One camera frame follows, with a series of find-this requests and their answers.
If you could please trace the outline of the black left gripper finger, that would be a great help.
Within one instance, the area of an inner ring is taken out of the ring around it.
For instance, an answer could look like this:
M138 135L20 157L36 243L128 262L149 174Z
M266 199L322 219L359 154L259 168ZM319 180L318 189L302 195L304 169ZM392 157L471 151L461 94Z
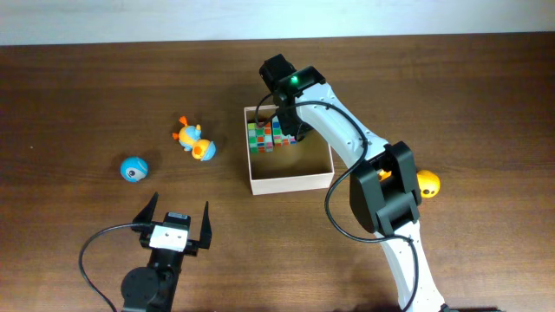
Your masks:
M133 224L134 226L131 227L132 231L134 232L151 232L154 223L153 223L153 214L157 205L157 201L159 198L159 193L155 193L147 205L134 217Z
M206 201L199 233L199 248L209 250L212 241L212 226L209 218L209 202Z

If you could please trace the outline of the rubiks cube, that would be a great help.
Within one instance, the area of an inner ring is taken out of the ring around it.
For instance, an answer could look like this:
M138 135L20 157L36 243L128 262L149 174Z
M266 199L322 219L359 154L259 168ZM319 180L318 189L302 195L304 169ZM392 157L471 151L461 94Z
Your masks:
M247 124L248 147L250 153L270 153L274 149L270 124L259 127L256 123Z
M273 144L275 146L288 146L295 145L297 143L296 138L293 135L284 134L282 127L277 119L271 123Z

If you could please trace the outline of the beige cardboard box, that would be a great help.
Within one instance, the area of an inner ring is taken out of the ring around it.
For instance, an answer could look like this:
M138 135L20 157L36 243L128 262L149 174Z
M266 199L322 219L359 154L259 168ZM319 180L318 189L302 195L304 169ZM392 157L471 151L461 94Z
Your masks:
M246 155L254 195L326 189L335 174L331 147L315 131L297 144Z

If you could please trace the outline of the orange and blue duck toy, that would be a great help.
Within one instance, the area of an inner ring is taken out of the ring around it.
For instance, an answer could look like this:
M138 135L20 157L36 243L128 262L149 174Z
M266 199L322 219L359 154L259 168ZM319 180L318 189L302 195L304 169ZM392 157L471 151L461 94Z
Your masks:
M177 133L172 133L173 139L178 141L183 150L190 153L194 159L211 160L216 153L216 146L213 141L201 138L201 125L189 125L186 116L180 116L179 123L182 128Z

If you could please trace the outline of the orange pig toy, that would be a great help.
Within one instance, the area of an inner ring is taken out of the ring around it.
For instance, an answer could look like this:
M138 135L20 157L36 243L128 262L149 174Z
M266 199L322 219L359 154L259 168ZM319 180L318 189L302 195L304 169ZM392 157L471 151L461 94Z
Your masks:
M382 189L402 185L396 180L396 177L391 171L379 170L378 178ZM412 184L408 189L412 192L418 191L422 198L432 198L436 196L441 188L439 177L429 170L417 169L416 182L417 185Z

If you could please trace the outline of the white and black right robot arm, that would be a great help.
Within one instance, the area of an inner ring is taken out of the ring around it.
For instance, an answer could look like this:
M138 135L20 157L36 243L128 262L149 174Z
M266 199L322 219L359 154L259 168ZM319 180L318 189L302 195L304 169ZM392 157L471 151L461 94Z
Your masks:
M419 212L423 199L439 193L439 177L417 169L406 143L390 144L365 127L314 67L297 70L278 54L264 61L259 74L285 134L298 137L316 131L346 165L327 193L349 181L350 209L371 236L347 237L381 245L402 310L447 311L421 244Z

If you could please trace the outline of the blue ball toy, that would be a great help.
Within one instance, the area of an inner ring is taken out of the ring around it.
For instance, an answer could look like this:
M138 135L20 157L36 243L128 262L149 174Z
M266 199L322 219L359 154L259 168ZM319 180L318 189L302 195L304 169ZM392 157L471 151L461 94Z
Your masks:
M120 174L128 182L139 182L148 174L147 162L139 157L124 159L120 166Z

